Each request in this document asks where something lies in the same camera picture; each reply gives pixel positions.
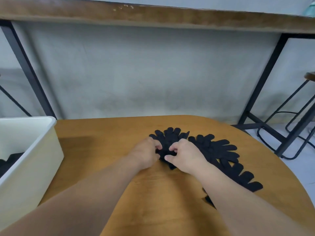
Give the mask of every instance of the stool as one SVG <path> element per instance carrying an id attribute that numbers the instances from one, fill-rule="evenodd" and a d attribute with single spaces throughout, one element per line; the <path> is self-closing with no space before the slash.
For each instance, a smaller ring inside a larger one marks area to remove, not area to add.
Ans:
<path id="1" fill-rule="evenodd" d="M 304 78 L 306 79 L 304 81 L 304 83 L 301 84 L 300 87 L 297 88 L 297 90 L 290 96 L 288 97 L 281 105 L 280 107 L 277 108 L 276 111 L 274 111 L 269 118 L 267 118 L 267 120 L 265 121 L 265 123 L 269 122 L 269 120 L 276 114 L 278 113 L 291 113 L 291 114 L 295 114 L 295 116 L 289 121 L 289 123 L 286 125 L 285 130 L 290 133 L 290 131 L 288 130 L 288 127 L 291 125 L 291 123 L 301 114 L 301 112 L 303 112 L 303 110 L 315 99 L 315 95 L 301 108 L 301 110 L 299 112 L 289 112 L 289 111 L 280 111 L 281 108 L 283 106 L 285 106 L 285 104 L 287 102 L 289 102 L 290 99 L 293 98 L 294 95 L 296 95 L 309 81 L 313 81 L 315 82 L 315 72 L 307 72 L 304 76 Z M 273 149 L 268 143 L 266 143 L 266 141 L 262 138 L 262 136 L 260 135 L 260 129 L 257 129 L 257 136 L 261 139 L 261 141 L 267 146 L 269 147 L 271 150 L 275 151 L 275 149 Z M 301 151 L 303 150 L 303 148 L 305 147 L 305 145 L 308 143 L 309 145 L 311 145 L 314 149 L 315 146 L 309 142 L 310 138 L 314 135 L 315 133 L 315 127 L 310 131 L 309 135 L 307 136 L 307 138 L 303 138 L 301 136 L 298 136 L 298 138 L 304 140 L 304 143 L 302 144 L 302 146 L 299 148 L 299 150 L 297 151 L 297 153 L 294 155 L 294 157 L 288 158 L 285 156 L 281 156 L 281 158 L 287 159 L 287 160 L 293 160 L 295 158 L 298 157 L 298 155 L 301 153 Z"/>

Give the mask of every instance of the white floor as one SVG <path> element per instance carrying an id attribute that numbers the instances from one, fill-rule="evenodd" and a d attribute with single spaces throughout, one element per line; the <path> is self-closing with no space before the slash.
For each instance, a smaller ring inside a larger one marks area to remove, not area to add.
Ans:
<path id="1" fill-rule="evenodd" d="M 284 129 L 285 124 L 273 124 L 271 125 L 275 130 L 281 133 L 284 136 L 287 136 L 288 133 Z M 311 131 L 311 129 L 315 126 L 315 122 L 311 122 L 305 130 L 300 134 L 302 137 L 306 138 Z M 247 130 L 247 132 L 261 142 L 258 138 L 256 129 Z M 260 131 L 260 135 L 262 138 L 273 148 L 277 148 L 280 145 L 280 142 L 272 137 L 269 133 L 264 130 Z M 310 142 L 315 145 L 315 136 L 311 137 Z M 303 141 L 297 138 L 285 151 L 283 154 L 286 157 L 293 157 L 297 150 L 302 145 Z M 311 147 L 309 144 L 306 144 L 305 148 L 299 154 L 299 156 L 294 160 L 286 160 L 282 159 L 282 161 L 291 169 L 291 171 L 296 175 L 296 177 L 300 180 L 301 184 L 307 191 L 310 199 L 315 206 L 315 149 Z"/>

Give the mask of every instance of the wooden table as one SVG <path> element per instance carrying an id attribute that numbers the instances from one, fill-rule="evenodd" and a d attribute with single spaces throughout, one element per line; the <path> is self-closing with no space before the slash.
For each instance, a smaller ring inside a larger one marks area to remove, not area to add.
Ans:
<path id="1" fill-rule="evenodd" d="M 153 116 L 59 120 L 65 158 L 42 202 L 126 155 L 156 129 L 180 127 L 190 136 L 214 134 L 238 147 L 240 163 L 264 188 L 256 194 L 315 230 L 315 209 L 306 191 L 268 148 L 246 133 L 204 117 Z M 203 201 L 201 184 L 157 162 L 141 171 L 119 200 L 102 235 L 229 235 L 218 212 Z"/>

